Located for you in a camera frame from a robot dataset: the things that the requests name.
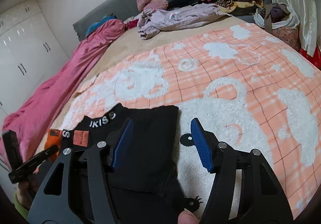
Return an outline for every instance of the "wardrobe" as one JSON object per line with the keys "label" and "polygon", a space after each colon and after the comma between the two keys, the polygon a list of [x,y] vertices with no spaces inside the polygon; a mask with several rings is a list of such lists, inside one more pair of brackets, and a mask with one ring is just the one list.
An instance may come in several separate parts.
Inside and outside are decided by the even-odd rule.
{"label": "wardrobe", "polygon": [[48,26],[36,0],[0,15],[0,126],[69,57]]}

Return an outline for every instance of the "human hand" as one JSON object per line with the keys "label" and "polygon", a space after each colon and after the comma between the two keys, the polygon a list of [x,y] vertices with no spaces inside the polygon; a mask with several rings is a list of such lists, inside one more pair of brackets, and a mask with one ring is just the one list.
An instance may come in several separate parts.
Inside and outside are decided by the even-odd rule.
{"label": "human hand", "polygon": [[178,224],[198,224],[200,221],[195,215],[187,209],[180,213]]}
{"label": "human hand", "polygon": [[[18,202],[20,203],[20,205],[22,205],[26,209],[30,209],[31,204],[33,202],[33,199],[31,198],[28,192],[28,188],[29,188],[29,183],[27,181],[19,182],[17,187],[17,192],[16,192]],[[31,188],[34,192],[37,192],[39,187],[38,187],[38,184],[34,181],[31,184]]]}

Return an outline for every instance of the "bed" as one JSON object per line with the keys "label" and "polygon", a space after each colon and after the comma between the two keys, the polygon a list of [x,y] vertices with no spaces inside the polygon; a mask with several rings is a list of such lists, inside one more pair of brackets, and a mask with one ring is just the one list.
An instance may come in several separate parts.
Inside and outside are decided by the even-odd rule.
{"label": "bed", "polygon": [[[99,14],[90,13],[86,22],[96,21],[89,21],[88,16],[102,13],[101,8]],[[130,100],[119,98],[117,93],[99,95],[95,98],[99,104],[89,110],[85,103],[97,94],[93,90],[95,87],[105,86],[106,82],[115,80],[118,73],[128,73],[134,70],[134,64],[141,62],[152,62],[160,68],[155,73],[160,83],[152,84],[149,89],[156,94],[142,94]],[[180,144],[180,137],[188,132],[187,125],[194,116],[185,111],[196,110],[198,105],[215,110],[219,105],[233,104],[236,110],[223,113],[241,112],[245,118],[242,122],[227,120],[221,122],[223,127],[212,127],[212,121],[207,121],[199,111],[205,130],[219,131],[219,139],[232,143],[234,148],[260,149],[274,168],[293,216],[297,218],[296,223],[308,223],[320,205],[320,84],[319,70],[285,43],[239,18],[223,18],[195,29],[161,32],[145,41],[136,29],[130,29],[110,45],[50,128],[73,129],[84,115],[91,118],[102,116],[115,102],[129,108],[177,105],[182,113],[173,160],[178,165],[183,192],[190,197],[201,194],[204,203],[195,212],[199,217],[206,205],[213,176],[207,176],[206,181],[199,180],[202,182],[200,190],[188,188],[191,179],[205,173],[197,164],[195,147]],[[305,130],[296,124],[309,127]],[[306,136],[307,141],[300,138],[300,134]],[[36,153],[44,150],[46,140],[45,135]],[[184,173],[190,169],[185,165],[200,171],[192,173],[189,179],[184,178],[187,175]],[[237,201],[233,207],[235,214]]]}

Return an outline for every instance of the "black door handle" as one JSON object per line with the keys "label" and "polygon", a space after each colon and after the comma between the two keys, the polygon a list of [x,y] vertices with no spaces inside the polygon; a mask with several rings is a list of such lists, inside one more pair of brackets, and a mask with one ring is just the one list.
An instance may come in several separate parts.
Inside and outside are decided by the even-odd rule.
{"label": "black door handle", "polygon": [[22,65],[22,63],[20,63],[22,68],[24,69],[25,73],[27,73],[26,69],[24,68],[24,66]]}
{"label": "black door handle", "polygon": [[49,45],[47,44],[47,42],[45,42],[45,44],[48,46],[48,48],[49,48],[49,51],[51,51],[51,49],[50,49],[50,47],[49,47]]}
{"label": "black door handle", "polygon": [[44,45],[44,44],[42,44],[45,48],[46,48],[46,50],[47,50],[47,53],[48,53],[48,49],[47,49],[47,47]]}
{"label": "black door handle", "polygon": [[20,69],[20,71],[22,72],[22,74],[24,75],[23,71],[21,70],[20,66],[18,66],[18,68]]}

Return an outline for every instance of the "pink fluffy cloth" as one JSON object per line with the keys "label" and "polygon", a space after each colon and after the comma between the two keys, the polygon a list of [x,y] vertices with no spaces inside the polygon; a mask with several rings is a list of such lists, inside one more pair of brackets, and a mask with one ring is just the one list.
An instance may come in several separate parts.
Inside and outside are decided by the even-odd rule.
{"label": "pink fluffy cloth", "polygon": [[143,11],[144,7],[150,3],[152,0],[136,0],[137,2],[137,8],[141,12]]}
{"label": "pink fluffy cloth", "polygon": [[144,10],[147,9],[161,9],[166,10],[168,8],[167,0],[152,0],[149,4],[144,7]]}

